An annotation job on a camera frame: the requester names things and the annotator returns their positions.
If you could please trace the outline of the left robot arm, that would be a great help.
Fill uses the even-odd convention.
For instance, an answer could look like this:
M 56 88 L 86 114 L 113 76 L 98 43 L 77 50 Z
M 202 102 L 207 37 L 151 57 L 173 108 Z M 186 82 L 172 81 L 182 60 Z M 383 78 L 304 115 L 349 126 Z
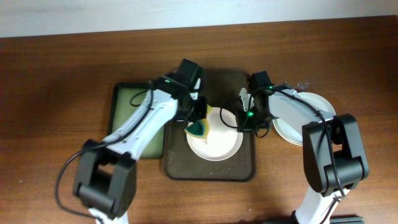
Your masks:
M 144 149 L 170 120 L 193 123 L 206 118 L 199 96 L 203 69 L 182 60 L 178 69 L 149 81 L 143 101 L 101 142 L 87 140 L 80 152 L 73 194 L 97 223 L 127 223 L 136 193 L 136 167 Z

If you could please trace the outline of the green yellow sponge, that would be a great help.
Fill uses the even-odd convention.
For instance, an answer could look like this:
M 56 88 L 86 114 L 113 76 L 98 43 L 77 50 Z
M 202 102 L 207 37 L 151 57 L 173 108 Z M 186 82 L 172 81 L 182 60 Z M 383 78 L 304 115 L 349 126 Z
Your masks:
M 193 138 L 207 139 L 210 132 L 208 115 L 213 110 L 210 105 L 206 107 L 206 115 L 203 119 L 190 123 L 185 129 L 185 133 Z

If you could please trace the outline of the white plate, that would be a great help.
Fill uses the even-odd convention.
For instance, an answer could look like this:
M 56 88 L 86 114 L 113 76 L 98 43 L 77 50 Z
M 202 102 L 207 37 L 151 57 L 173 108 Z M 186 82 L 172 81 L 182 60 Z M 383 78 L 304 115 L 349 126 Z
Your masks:
M 196 136 L 185 131 L 191 150 L 208 161 L 223 161 L 233 156 L 243 143 L 243 133 L 222 122 L 219 107 L 212 107 L 207 122 L 206 136 Z
M 336 115 L 334 107 L 324 97 L 309 92 L 300 92 L 298 93 L 298 96 L 302 97 L 305 101 L 309 102 L 314 107 Z M 277 133 L 283 139 L 297 146 L 302 145 L 302 135 L 296 132 L 296 130 L 289 126 L 285 121 L 281 119 L 275 119 L 273 125 Z

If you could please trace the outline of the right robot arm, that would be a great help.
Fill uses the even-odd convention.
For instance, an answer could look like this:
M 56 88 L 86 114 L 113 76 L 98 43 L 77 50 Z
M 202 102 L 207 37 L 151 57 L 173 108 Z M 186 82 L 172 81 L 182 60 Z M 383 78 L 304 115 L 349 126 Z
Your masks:
M 335 115 L 304 100 L 288 84 L 275 85 L 267 72 L 247 79 L 239 94 L 243 108 L 236 130 L 257 133 L 277 119 L 302 136 L 303 169 L 309 184 L 305 198 L 286 223 L 364 223 L 363 217 L 333 217 L 337 205 L 369 175 L 369 165 L 357 120 Z

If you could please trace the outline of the white plate top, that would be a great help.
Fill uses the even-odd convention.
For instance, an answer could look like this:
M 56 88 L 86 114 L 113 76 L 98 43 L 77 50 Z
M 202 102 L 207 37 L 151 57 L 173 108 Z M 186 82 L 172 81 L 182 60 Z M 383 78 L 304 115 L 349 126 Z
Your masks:
M 206 136 L 196 136 L 185 131 L 191 150 L 208 161 L 223 161 L 233 156 L 243 143 L 243 133 L 222 122 L 219 107 L 212 107 L 207 122 Z

